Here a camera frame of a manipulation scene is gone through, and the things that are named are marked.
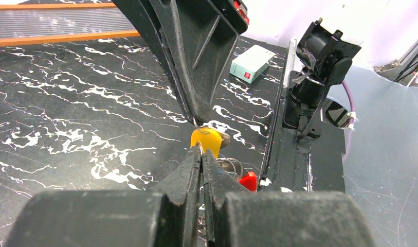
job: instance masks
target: red plastic piece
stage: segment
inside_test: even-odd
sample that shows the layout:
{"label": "red plastic piece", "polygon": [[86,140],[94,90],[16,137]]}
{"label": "red plastic piece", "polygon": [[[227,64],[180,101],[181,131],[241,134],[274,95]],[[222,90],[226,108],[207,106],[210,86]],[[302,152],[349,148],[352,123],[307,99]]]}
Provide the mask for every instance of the red plastic piece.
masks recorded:
{"label": "red plastic piece", "polygon": [[234,3],[234,7],[235,7],[237,10],[239,10],[240,6],[239,6],[238,2],[234,1],[233,3]]}
{"label": "red plastic piece", "polygon": [[237,11],[239,11],[239,14],[242,16],[242,18],[245,20],[245,22],[247,23],[247,25],[249,24],[249,18],[247,17],[247,15],[245,14],[245,12],[241,9],[241,5],[239,5],[238,2],[234,1],[233,2],[234,7]]}
{"label": "red plastic piece", "polygon": [[239,180],[239,183],[242,184],[245,188],[249,191],[256,192],[257,191],[257,176],[253,171],[249,171],[243,178]]}

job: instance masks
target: yellow tag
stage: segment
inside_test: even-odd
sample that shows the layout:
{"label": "yellow tag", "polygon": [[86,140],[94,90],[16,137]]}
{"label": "yellow tag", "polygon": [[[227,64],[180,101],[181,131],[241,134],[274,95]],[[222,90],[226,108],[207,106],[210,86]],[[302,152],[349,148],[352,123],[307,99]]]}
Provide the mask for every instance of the yellow tag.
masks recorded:
{"label": "yellow tag", "polygon": [[191,136],[191,147],[195,146],[196,143],[200,143],[204,152],[210,149],[215,158],[218,158],[220,153],[222,137],[218,131],[203,127],[200,130],[194,130]]}

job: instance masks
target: black marble surface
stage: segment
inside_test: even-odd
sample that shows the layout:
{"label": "black marble surface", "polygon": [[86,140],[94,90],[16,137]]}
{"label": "black marble surface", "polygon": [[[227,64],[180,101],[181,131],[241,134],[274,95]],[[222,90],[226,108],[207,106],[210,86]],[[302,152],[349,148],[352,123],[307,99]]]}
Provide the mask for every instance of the black marble surface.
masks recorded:
{"label": "black marble surface", "polygon": [[[243,38],[233,57],[253,44],[274,62],[251,85],[225,72],[211,124],[231,135],[221,154],[260,174],[285,49]],[[142,38],[0,47],[0,246],[43,190],[150,188],[193,129]]]}

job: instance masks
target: orange wooden edge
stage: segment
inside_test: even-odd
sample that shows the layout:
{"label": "orange wooden edge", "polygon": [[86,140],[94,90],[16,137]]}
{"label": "orange wooden edge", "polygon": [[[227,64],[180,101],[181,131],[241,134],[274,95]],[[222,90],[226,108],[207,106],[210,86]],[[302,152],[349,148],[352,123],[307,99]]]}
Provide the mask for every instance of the orange wooden edge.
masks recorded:
{"label": "orange wooden edge", "polygon": [[1,46],[20,46],[20,45],[35,45],[44,43],[59,43],[59,42],[74,42],[84,40],[97,40],[109,38],[125,38],[139,36],[136,30],[114,31],[114,32],[96,32],[96,33],[79,33],[68,35],[54,35],[54,36],[39,36],[39,37],[24,37],[12,39],[0,39]]}
{"label": "orange wooden edge", "polygon": [[104,4],[14,4],[14,5],[0,5],[0,10],[80,9],[80,8],[116,8],[116,6],[113,3],[104,3]]}

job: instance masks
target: small white box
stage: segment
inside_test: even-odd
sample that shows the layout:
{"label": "small white box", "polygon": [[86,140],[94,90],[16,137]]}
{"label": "small white box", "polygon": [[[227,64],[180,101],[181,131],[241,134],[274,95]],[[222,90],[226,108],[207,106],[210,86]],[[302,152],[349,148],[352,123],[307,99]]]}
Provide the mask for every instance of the small white box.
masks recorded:
{"label": "small white box", "polygon": [[254,45],[239,55],[231,63],[230,74],[252,83],[266,68],[275,53],[261,46]]}

